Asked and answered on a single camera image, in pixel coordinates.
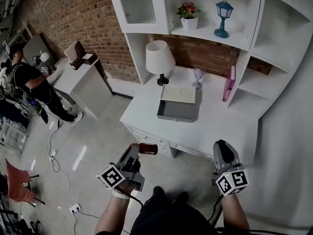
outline white flower pot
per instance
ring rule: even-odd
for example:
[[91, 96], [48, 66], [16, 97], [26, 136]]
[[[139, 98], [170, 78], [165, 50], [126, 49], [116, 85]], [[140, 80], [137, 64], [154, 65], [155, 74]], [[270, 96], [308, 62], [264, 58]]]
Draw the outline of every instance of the white flower pot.
[[197, 28], [198, 18], [192, 19], [181, 18], [180, 20], [184, 30], [193, 30]]

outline black and white marker cube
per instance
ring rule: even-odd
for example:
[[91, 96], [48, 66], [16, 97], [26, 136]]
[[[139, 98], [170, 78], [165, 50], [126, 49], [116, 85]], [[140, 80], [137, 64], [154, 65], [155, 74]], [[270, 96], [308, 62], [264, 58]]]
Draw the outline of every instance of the black and white marker cube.
[[125, 179], [113, 164], [101, 171], [96, 177], [108, 189], [114, 189]]
[[246, 170], [224, 172], [216, 181], [224, 196], [241, 192], [249, 185]]

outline person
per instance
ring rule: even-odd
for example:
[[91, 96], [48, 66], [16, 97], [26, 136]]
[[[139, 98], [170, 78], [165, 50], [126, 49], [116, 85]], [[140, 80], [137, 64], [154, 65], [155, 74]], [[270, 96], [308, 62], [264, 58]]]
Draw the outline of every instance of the person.
[[13, 122], [22, 124], [25, 130], [29, 127], [29, 120], [21, 114], [21, 110], [16, 108], [14, 104], [7, 102], [5, 99], [0, 99], [0, 115]]
[[[134, 187], [122, 182], [122, 191], [131, 194]], [[217, 231], [205, 217], [193, 207], [187, 205], [188, 194], [181, 193], [173, 204], [167, 199], [161, 187], [155, 187], [152, 197], [144, 204], [131, 229], [131, 235], [173, 235], [173, 234], [210, 234]], [[240, 234], [241, 230], [249, 230], [246, 216], [235, 195], [222, 198], [224, 212], [224, 228], [231, 234]], [[129, 197], [121, 192], [112, 195], [106, 210], [101, 215], [96, 228], [96, 235], [121, 234]]]
[[21, 43], [14, 44], [10, 48], [14, 86], [46, 104], [50, 111], [62, 120], [70, 122], [71, 125], [78, 123], [83, 118], [83, 113], [78, 115], [67, 113], [54, 89], [46, 80], [46, 76], [35, 67], [22, 62], [24, 58], [22, 49]]

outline pink book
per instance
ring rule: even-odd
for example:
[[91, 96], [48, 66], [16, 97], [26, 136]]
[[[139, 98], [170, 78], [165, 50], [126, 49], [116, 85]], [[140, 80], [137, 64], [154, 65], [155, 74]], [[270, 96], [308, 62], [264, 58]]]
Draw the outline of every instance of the pink book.
[[225, 82], [223, 102], [226, 102], [228, 99], [228, 96], [231, 92], [231, 89], [233, 88], [234, 83], [235, 83], [235, 77], [236, 77], [235, 66], [231, 66], [231, 71], [228, 74], [228, 77], [227, 77], [226, 82]]

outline brick wall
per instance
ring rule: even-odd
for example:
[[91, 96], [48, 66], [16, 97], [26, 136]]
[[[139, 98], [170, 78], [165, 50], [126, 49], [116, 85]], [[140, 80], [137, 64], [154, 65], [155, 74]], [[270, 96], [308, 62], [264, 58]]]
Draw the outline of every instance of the brick wall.
[[18, 11], [14, 29], [28, 21], [58, 58], [78, 40], [113, 77], [139, 83], [111, 0], [22, 0]]
[[265, 75], [268, 75], [270, 72], [270, 69], [272, 68], [272, 65], [260, 59], [257, 59], [255, 57], [250, 57], [247, 67], [255, 71], [261, 72]]
[[[223, 77], [236, 65], [240, 52], [235, 47], [193, 37], [151, 34], [149, 39], [166, 41], [178, 66], [200, 68]], [[248, 67], [266, 75], [271, 69], [271, 65], [253, 57]]]

